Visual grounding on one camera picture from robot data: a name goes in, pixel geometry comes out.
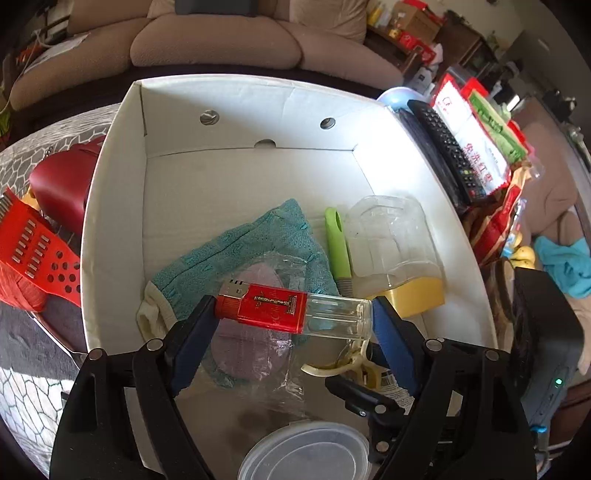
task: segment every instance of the wooden cabinet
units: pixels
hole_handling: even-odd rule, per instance
[[[437,34],[435,43],[443,47],[443,62],[437,79],[455,64],[460,64],[476,78],[484,77],[498,64],[484,37],[462,23],[448,21]]]
[[[420,50],[410,51],[379,28],[368,26],[364,45],[398,67],[405,82],[411,80],[423,64]]]

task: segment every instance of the red bottle label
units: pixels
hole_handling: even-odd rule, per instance
[[[301,333],[308,294],[282,288],[250,285],[242,298],[236,320],[288,333]]]

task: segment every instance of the green handle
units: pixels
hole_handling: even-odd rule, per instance
[[[329,207],[324,212],[326,238],[329,244],[330,272],[336,279],[351,278],[351,266],[347,253],[347,242],[340,223],[339,212]]]

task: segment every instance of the remote control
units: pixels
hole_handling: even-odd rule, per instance
[[[478,175],[439,114],[429,104],[420,100],[409,100],[408,107],[437,145],[458,183],[463,200],[471,205],[485,199],[486,192],[480,184]]]

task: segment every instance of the round plastic lid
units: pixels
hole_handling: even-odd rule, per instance
[[[340,423],[305,421],[257,443],[242,462],[238,480],[366,480],[369,443]]]

